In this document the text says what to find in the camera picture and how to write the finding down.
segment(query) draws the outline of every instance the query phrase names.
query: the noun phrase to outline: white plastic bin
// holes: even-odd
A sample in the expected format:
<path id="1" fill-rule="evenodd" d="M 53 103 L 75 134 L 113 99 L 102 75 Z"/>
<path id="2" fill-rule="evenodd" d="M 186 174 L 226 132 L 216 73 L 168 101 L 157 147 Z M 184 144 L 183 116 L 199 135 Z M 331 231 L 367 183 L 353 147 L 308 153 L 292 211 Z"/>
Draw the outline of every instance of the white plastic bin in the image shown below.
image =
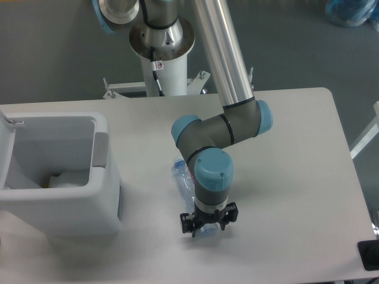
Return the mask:
<path id="1" fill-rule="evenodd" d="M 0 112 L 0 207 L 48 235 L 120 228 L 120 174 L 98 112 Z"/>

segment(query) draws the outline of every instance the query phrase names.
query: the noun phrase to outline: silver metal tube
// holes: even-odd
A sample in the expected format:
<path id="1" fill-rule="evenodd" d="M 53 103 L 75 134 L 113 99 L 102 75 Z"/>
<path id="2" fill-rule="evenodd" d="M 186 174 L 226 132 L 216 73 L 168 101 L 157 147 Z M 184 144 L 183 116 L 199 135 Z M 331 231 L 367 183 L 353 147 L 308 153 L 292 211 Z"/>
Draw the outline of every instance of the silver metal tube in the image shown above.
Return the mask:
<path id="1" fill-rule="evenodd" d="M 223 106 L 253 97 L 226 0 L 193 0 L 198 28 Z"/>
<path id="2" fill-rule="evenodd" d="M 178 18 L 177 0 L 144 0 L 146 15 L 145 24 L 152 28 L 168 28 Z"/>
<path id="3" fill-rule="evenodd" d="M 99 7 L 107 20 L 123 25 L 137 17 L 140 5 L 138 0 L 99 0 Z"/>

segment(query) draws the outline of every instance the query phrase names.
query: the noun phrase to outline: light blue joint cap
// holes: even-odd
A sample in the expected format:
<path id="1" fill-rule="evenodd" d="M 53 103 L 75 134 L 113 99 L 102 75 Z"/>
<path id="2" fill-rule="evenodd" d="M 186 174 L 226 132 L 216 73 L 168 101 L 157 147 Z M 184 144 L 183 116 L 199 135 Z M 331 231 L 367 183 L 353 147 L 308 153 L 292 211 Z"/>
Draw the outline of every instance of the light blue joint cap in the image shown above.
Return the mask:
<path id="1" fill-rule="evenodd" d="M 102 29 L 107 33 L 107 34 L 112 34 L 114 33 L 113 30 L 108 26 L 108 24 L 105 22 L 105 19 L 102 17 L 100 7 L 99 7 L 99 0 L 92 0 L 92 4 L 95 9 L 95 14 L 97 17 L 97 20 L 100 22 Z"/>
<path id="2" fill-rule="evenodd" d="M 263 134 L 271 129 L 274 123 L 274 117 L 272 111 L 265 101 L 257 101 L 259 108 L 261 109 L 261 126 L 259 127 L 258 135 Z"/>
<path id="3" fill-rule="evenodd" d="M 206 149 L 196 159 L 195 177 L 209 191 L 224 191 L 233 180 L 233 160 L 219 148 Z"/>
<path id="4" fill-rule="evenodd" d="M 191 122 L 194 122 L 195 120 L 200 120 L 200 118 L 197 115 L 194 114 L 189 114 L 189 115 L 184 115 L 181 118 L 178 118 L 174 124 L 172 124 L 171 127 L 171 135 L 172 138 L 174 138 L 175 145 L 178 144 L 178 139 L 184 128 L 187 127 L 188 124 Z"/>

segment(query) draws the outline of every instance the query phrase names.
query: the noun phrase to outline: plastic water bottle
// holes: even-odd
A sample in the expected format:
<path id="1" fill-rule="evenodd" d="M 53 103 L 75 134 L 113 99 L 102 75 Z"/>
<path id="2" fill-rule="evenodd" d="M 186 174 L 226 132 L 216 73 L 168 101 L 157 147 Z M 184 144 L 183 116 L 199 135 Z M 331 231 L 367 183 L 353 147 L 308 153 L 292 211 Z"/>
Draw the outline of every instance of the plastic water bottle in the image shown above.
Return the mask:
<path id="1" fill-rule="evenodd" d="M 184 162 L 183 157 L 174 159 L 172 174 L 178 184 L 179 193 L 182 196 L 183 203 L 187 213 L 192 214 L 195 210 L 195 185 L 190 170 Z M 206 224 L 196 232 L 197 235 L 210 235 L 218 229 L 217 223 Z"/>
<path id="2" fill-rule="evenodd" d="M 328 0 L 325 13 L 336 25 L 356 27 L 371 16 L 377 2 L 378 0 Z"/>

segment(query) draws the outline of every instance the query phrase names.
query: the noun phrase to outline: bolt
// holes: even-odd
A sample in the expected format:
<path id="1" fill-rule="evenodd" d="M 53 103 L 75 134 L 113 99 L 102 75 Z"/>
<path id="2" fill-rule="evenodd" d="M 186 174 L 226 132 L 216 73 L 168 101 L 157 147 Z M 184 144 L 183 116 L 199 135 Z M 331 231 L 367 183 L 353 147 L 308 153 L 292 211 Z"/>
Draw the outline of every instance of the bolt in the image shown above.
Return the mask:
<path id="1" fill-rule="evenodd" d="M 114 98 L 116 97 L 116 95 L 114 94 L 113 90 L 111 90 L 111 89 L 109 88 L 109 85 L 108 85 L 107 79 L 104 77 L 102 80 L 104 81 L 104 87 L 105 87 L 105 90 L 106 90 L 107 92 L 110 91 L 110 92 L 111 92 L 111 98 L 114 99 Z"/>

